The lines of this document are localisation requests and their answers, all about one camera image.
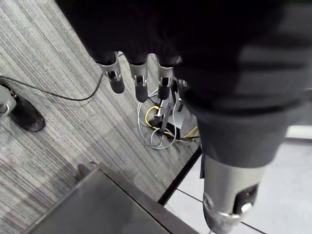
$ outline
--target gray carpet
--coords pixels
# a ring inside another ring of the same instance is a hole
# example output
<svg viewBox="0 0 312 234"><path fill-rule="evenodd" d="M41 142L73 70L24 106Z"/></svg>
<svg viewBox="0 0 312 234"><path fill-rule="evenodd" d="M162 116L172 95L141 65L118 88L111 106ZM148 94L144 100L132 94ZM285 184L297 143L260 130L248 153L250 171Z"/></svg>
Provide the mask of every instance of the gray carpet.
<svg viewBox="0 0 312 234"><path fill-rule="evenodd" d="M155 151L137 130L137 100L125 58L125 92L104 80L94 98L73 102L12 84L44 115L42 132L28 133L9 118L0 123L0 233L18 234L75 184L78 163L102 161L158 199L197 148L175 144ZM0 2L0 73L64 96L88 96L100 69L50 0ZM157 86L149 59L149 91ZM146 112L151 103L144 105ZM196 123L189 117L185 133Z"/></svg>

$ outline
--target black cable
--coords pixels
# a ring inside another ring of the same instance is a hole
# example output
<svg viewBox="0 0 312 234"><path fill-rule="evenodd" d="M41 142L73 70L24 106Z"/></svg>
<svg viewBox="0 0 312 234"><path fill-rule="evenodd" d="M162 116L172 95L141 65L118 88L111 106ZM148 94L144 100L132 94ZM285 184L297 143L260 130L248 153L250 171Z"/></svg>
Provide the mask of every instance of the black cable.
<svg viewBox="0 0 312 234"><path fill-rule="evenodd" d="M62 99L70 100L70 101L85 101L85 100L88 100L88 99L92 98L94 96L94 94L96 94L96 92L98 91L99 85L101 84L101 81L102 81L102 78L103 78L103 74L101 74L100 78L98 79L97 86L96 86L95 90L88 97L85 97L85 98L65 97L65 96L62 96L62 95L59 95L59 94L55 94L55 93L52 93L50 91L46 91L44 89L38 88L38 87L36 87L34 85L27 84L25 82L19 81L17 79L11 78L11 77L0 75L0 78L8 79L8 80L16 82L18 84L21 84L21 85L24 85L24 86L27 86L27 87L30 87L30 88L33 88L33 89L37 89L37 90L39 90L39 91L41 91L43 93L50 94L50 95L56 96L58 98L62 98Z"/></svg>
<svg viewBox="0 0 312 234"><path fill-rule="evenodd" d="M152 98L151 97L148 97L148 99L155 105L155 106L157 106L158 105L158 103L157 102L155 102L155 101L153 101L152 100Z"/></svg>
<svg viewBox="0 0 312 234"><path fill-rule="evenodd" d="M262 234L267 234L267 233L265 233L265 232L259 230L258 228L255 228L255 227L253 227L253 226L251 226L251 225L249 225L249 224L247 224L247 223L245 223L245 222L241 222L241 223L244 224L244 225L246 225L247 227L250 227L250 228L254 229L254 230L257 231L257 232L260 232L260 233L262 233Z"/></svg>

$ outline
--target robotic hand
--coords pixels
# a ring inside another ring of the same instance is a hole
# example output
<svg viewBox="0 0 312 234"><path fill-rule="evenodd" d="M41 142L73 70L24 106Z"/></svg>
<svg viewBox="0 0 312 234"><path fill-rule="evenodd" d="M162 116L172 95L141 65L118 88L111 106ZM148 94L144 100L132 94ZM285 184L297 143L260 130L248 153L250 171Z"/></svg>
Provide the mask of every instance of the robotic hand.
<svg viewBox="0 0 312 234"><path fill-rule="evenodd" d="M159 60L159 97L174 66L197 117L208 226L226 234L252 208L266 166L304 107L310 78L312 8L282 0L58 0L112 89L124 84L116 51L129 61L136 97L147 99L148 53Z"/></svg>

